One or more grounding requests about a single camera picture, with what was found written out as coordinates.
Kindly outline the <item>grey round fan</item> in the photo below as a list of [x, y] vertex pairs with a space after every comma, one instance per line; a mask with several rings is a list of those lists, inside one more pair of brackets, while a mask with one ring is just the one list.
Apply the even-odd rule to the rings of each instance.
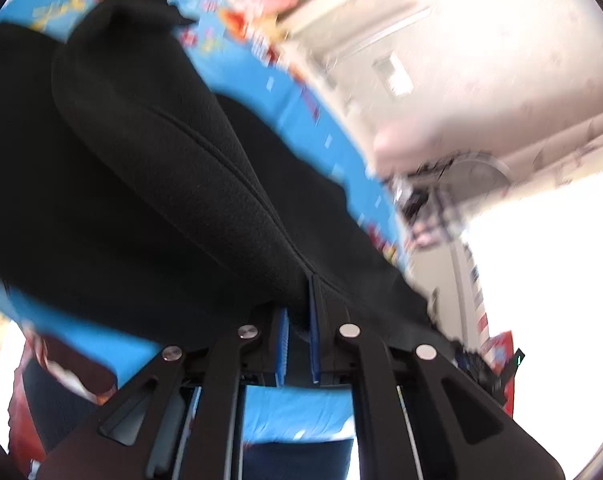
[[440, 186], [458, 205], [508, 188], [511, 184], [510, 168], [500, 159], [485, 153], [455, 157], [440, 178]]

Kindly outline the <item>blue cartoon bed sheet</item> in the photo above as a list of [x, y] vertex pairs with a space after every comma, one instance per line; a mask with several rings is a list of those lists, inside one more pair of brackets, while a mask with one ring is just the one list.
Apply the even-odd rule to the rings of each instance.
[[[24, 25], [55, 39], [66, 39], [96, 2], [7, 0], [0, 10], [0, 23]], [[170, 2], [202, 20], [181, 32], [180, 40], [205, 81], [254, 106], [296, 154], [342, 185], [350, 214], [374, 234], [383, 254], [398, 268], [404, 268], [405, 251], [400, 245], [394, 209], [382, 185], [367, 170], [344, 122], [311, 87], [300, 82], [292, 64], [263, 65], [260, 48], [242, 47], [231, 39], [221, 15], [237, 8], [232, 0]], [[31, 323], [70, 342], [94, 361], [109, 366], [119, 382], [130, 379], [157, 348], [156, 344], [112, 330], [102, 333], [93, 325], [72, 325], [67, 315], [55, 313], [21, 292], [9, 292], [2, 284], [0, 315], [10, 322], [7, 330], [0, 331], [1, 445], [15, 443], [34, 429], [24, 407], [24, 389], [12, 376], [16, 355], [24, 348], [18, 326]], [[352, 407], [344, 393], [310, 392], [293, 386], [278, 391], [248, 391], [244, 437], [250, 443], [324, 442], [347, 440], [354, 435]]]

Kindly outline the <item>black pants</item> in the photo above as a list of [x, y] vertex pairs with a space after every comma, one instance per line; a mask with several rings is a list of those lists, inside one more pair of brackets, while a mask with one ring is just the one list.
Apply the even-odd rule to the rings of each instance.
[[310, 297], [386, 344], [453, 344], [344, 189], [202, 81], [168, 0], [104, 0], [64, 41], [0, 24], [0, 279], [79, 318], [204, 347]]

